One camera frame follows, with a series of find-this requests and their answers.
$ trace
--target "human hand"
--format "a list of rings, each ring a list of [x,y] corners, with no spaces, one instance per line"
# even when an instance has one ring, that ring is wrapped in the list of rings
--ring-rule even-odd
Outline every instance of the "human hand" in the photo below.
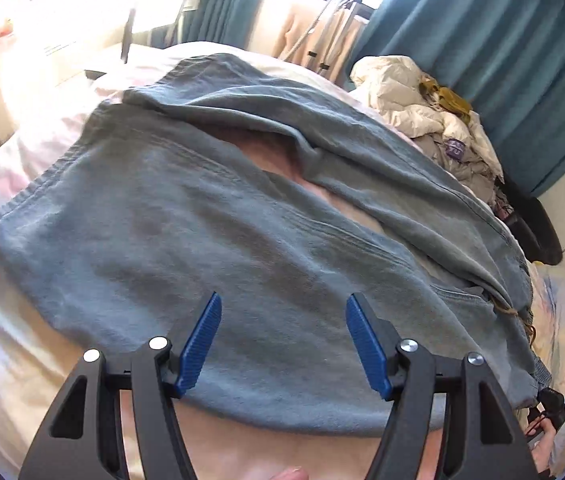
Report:
[[[525,434],[536,434],[540,429],[545,432],[542,438],[536,442],[536,445],[531,450],[533,462],[536,463],[537,472],[542,473],[549,467],[549,457],[553,449],[553,440],[555,439],[555,428],[548,418],[537,418],[525,430]]]
[[[309,473],[301,467],[288,467],[272,476],[271,480],[309,480]]]

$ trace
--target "pile of clothes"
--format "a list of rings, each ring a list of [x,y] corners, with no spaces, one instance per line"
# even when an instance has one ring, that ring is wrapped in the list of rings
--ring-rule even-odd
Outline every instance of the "pile of clothes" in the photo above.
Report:
[[[437,164],[492,208],[502,166],[471,105],[441,87],[406,56],[360,59],[351,94],[407,135]]]

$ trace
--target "silver bolt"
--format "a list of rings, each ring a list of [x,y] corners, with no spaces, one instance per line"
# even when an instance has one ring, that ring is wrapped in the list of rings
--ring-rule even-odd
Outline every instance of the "silver bolt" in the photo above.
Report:
[[[400,341],[400,348],[402,348],[405,352],[415,352],[418,350],[418,343],[413,339],[403,339]]]
[[[467,361],[469,361],[469,364],[472,364],[473,366],[480,366],[485,364],[485,358],[482,357],[482,355],[480,355],[478,352],[469,352],[467,354]]]
[[[166,337],[154,337],[149,341],[149,348],[151,348],[152,350],[162,350],[165,346],[167,346],[168,343],[169,341],[166,339]]]
[[[93,363],[94,361],[98,361],[99,358],[100,358],[100,352],[95,348],[91,348],[90,350],[87,350],[83,354],[83,359],[88,363]]]

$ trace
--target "blue gripper pad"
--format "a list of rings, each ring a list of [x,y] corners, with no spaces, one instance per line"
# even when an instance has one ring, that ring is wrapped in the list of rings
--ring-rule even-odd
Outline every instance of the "blue gripper pad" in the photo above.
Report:
[[[347,300],[345,319],[362,367],[367,374],[369,386],[383,399],[389,399],[392,386],[387,379],[387,356],[354,296],[350,296]]]
[[[196,385],[221,318],[222,300],[214,292],[180,354],[180,373],[176,381],[176,393],[179,396]]]

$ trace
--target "yellow fabric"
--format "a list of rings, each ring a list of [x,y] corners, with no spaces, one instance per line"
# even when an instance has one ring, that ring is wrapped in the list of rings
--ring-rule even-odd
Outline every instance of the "yellow fabric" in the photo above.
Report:
[[[456,114],[465,124],[469,125],[471,120],[469,112],[473,108],[469,101],[460,97],[451,88],[440,86],[435,78],[424,74],[422,75],[421,92],[432,96],[446,111]]]

